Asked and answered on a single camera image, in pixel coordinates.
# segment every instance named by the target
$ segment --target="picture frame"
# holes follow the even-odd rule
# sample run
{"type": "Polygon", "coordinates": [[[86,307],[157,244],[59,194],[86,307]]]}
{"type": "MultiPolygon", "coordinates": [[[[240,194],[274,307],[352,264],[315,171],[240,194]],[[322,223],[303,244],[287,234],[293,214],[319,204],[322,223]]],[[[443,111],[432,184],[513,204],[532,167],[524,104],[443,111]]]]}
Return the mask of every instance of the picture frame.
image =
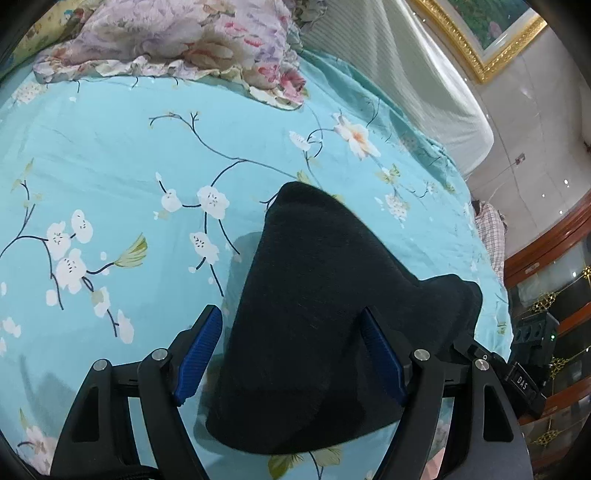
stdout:
{"type": "Polygon", "coordinates": [[[547,25],[522,0],[411,0],[413,5],[479,83],[494,78],[547,25]]]}

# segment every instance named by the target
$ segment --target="light blue floral bed sheet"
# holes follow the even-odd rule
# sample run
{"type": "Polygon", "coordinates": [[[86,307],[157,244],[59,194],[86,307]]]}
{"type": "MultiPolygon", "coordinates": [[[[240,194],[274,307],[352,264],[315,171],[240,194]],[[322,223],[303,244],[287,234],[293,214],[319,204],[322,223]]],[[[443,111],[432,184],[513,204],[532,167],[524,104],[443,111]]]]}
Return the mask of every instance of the light blue floral bed sheet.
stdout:
{"type": "MultiPolygon", "coordinates": [[[[142,359],[208,303],[224,315],[219,360],[265,210],[288,181],[336,196],[417,277],[477,282],[476,338],[508,356],[506,292],[452,160],[350,66],[302,57],[309,97],[292,112],[214,79],[46,86],[29,65],[4,81],[0,429],[39,471],[48,473],[95,360],[142,359]]],[[[372,476],[395,426],[305,455],[251,455],[216,442],[204,428],[215,365],[181,408],[212,480],[372,476]]],[[[132,420],[142,461],[153,465],[137,402],[132,420]]]]}

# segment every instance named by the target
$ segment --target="plaid shirt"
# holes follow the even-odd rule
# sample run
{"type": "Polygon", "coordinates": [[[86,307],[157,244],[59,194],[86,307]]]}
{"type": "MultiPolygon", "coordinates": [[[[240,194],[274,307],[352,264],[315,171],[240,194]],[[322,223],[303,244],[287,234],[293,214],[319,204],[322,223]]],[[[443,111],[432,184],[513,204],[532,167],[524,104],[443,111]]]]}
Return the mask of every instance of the plaid shirt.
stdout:
{"type": "Polygon", "coordinates": [[[490,203],[480,201],[480,212],[475,218],[478,236],[491,258],[492,269],[501,283],[505,264],[505,231],[507,226],[502,214],[490,203]]]}

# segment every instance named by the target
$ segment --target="blue textured pad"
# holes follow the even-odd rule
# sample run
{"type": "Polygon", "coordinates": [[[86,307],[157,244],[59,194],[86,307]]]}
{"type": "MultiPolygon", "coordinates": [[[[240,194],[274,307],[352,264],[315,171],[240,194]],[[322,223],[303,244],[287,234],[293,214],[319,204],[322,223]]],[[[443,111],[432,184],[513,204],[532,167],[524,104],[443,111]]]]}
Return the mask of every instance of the blue textured pad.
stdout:
{"type": "Polygon", "coordinates": [[[402,365],[368,309],[361,313],[361,335],[386,393],[400,406],[404,406],[408,394],[404,385],[402,365]]]}
{"type": "Polygon", "coordinates": [[[222,312],[214,307],[178,369],[174,399],[178,406],[195,395],[213,350],[222,334],[222,312]]]}

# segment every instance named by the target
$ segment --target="folded black clothing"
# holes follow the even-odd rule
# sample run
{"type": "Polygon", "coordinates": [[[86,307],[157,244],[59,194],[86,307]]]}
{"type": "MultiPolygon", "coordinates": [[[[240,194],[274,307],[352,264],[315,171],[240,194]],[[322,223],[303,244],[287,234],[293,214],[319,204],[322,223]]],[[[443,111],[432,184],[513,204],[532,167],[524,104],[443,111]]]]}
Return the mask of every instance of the folded black clothing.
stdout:
{"type": "Polygon", "coordinates": [[[375,306],[413,348],[445,360],[474,331],[477,284],[420,281],[346,207],[300,182],[279,191],[246,278],[207,417],[220,442],[273,455],[317,450],[401,417],[363,343],[375,306]]]}

